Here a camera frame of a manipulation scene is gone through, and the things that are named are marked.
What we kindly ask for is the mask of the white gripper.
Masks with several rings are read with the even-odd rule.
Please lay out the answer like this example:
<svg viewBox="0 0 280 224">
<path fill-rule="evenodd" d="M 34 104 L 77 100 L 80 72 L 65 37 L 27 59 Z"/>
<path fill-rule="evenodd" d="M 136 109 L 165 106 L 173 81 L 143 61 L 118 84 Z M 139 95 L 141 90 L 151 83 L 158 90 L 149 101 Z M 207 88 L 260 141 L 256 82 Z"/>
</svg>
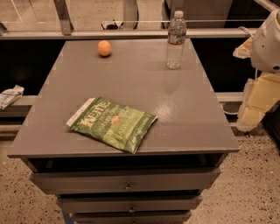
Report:
<svg viewBox="0 0 280 224">
<path fill-rule="evenodd" d="M 273 10 L 255 36 L 234 49 L 233 56 L 251 56 L 252 67 L 262 71 L 256 80 L 248 79 L 243 90 L 236 127 L 243 132 L 256 128 L 280 101 L 280 9 Z"/>
</svg>

